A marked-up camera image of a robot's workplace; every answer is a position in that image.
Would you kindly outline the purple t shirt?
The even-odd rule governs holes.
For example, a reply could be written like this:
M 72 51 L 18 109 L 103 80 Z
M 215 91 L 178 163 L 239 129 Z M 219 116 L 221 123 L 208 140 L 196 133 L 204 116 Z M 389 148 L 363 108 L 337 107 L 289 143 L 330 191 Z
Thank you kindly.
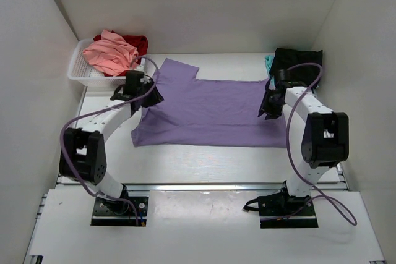
M 135 147 L 203 145 L 220 147 L 286 146 L 284 117 L 266 120 L 258 111 L 265 80 L 197 79 L 199 68 L 165 59 L 156 74 L 164 100 L 142 110 L 132 130 Z

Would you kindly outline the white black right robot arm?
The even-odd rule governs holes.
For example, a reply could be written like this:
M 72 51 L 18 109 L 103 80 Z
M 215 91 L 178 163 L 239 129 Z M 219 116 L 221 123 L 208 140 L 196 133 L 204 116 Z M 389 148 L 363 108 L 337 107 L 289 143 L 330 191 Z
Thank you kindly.
M 259 115 L 267 120 L 282 115 L 283 107 L 291 107 L 305 124 L 301 141 L 302 162 L 292 164 L 294 175 L 271 195 L 248 201 L 245 212 L 258 211 L 266 221 L 286 220 L 313 207 L 312 190 L 331 168 L 349 155 L 349 119 L 344 112 L 335 112 L 322 104 L 311 87 L 301 82 L 281 80 L 274 87 L 266 86 Z

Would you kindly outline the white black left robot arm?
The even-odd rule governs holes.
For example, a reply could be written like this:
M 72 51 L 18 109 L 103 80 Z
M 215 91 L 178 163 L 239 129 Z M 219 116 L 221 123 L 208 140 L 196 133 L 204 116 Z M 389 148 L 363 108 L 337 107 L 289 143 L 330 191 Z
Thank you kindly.
M 105 143 L 140 108 L 162 101 L 155 82 L 121 85 L 105 108 L 71 119 L 60 135 L 60 175 L 78 181 L 89 195 L 107 200 L 115 213 L 125 212 L 131 202 L 124 184 L 107 172 Z

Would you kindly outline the folded teal t shirt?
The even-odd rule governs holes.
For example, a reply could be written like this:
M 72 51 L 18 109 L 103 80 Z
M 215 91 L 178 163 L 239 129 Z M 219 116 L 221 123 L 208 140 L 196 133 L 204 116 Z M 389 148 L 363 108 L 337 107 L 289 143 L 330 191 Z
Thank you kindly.
M 267 75 L 268 75 L 268 78 L 269 78 L 269 88 L 270 89 L 274 89 L 274 87 L 275 87 L 274 79 L 270 75 L 270 70 L 271 70 L 274 58 L 275 58 L 274 55 L 266 55 L 265 58 L 264 58 L 265 68 L 266 68 Z

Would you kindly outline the folded black t shirt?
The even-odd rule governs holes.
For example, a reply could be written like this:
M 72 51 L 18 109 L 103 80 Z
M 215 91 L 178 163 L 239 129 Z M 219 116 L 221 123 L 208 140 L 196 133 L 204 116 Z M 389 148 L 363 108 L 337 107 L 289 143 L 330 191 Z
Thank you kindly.
M 275 73 L 281 69 L 287 70 L 298 64 L 306 64 L 290 70 L 290 80 L 293 82 L 302 82 L 305 86 L 309 86 L 315 81 L 319 74 L 319 68 L 314 66 L 318 64 L 322 66 L 323 50 L 320 51 L 297 51 L 294 49 L 277 48 L 275 50 L 272 64 L 269 68 L 269 77 L 271 82 L 269 88 L 275 88 Z

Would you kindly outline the pink t shirt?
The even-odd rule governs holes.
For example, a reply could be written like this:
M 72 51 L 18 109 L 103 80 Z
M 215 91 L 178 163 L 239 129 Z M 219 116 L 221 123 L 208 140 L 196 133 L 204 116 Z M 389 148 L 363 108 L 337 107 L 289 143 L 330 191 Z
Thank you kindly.
M 103 30 L 100 39 L 82 51 L 86 62 L 104 75 L 114 77 L 139 67 L 137 48 L 121 35 Z

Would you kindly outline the white plastic basket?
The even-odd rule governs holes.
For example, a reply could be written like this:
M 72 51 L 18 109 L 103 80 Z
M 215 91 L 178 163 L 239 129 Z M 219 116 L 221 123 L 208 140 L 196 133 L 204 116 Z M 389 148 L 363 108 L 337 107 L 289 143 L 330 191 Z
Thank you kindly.
M 104 73 L 96 70 L 88 64 L 82 51 L 93 43 L 92 38 L 78 42 L 67 71 L 67 77 L 75 80 L 86 87 L 92 88 L 115 88 L 125 83 L 125 76 L 106 77 Z

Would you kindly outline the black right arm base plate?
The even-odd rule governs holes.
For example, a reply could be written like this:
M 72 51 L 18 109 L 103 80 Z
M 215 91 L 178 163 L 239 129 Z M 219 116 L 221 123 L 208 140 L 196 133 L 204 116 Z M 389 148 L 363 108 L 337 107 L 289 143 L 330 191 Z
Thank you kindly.
M 249 200 L 243 210 L 259 213 L 261 229 L 318 228 L 316 212 L 309 199 L 310 196 L 296 198 L 279 192 Z

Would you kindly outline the aluminium table edge rail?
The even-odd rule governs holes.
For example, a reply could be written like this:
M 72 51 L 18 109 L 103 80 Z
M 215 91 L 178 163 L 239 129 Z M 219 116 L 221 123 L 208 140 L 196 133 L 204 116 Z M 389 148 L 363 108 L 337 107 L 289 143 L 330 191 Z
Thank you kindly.
M 130 191 L 271 191 L 277 190 L 282 184 L 269 183 L 269 184 L 227 184 L 227 183 L 216 183 L 216 184 L 126 184 Z M 76 183 L 58 183 L 55 189 L 61 187 L 74 187 L 78 186 Z M 322 190 L 348 190 L 345 182 L 338 183 L 319 183 L 318 188 Z

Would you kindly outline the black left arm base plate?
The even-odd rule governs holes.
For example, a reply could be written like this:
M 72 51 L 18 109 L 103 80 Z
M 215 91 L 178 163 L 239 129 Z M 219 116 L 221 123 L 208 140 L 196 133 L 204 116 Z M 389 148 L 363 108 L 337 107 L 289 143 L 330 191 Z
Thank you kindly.
M 92 226 L 146 227 L 149 208 L 148 192 L 129 192 L 129 203 L 114 202 L 97 197 L 93 205 L 90 224 Z

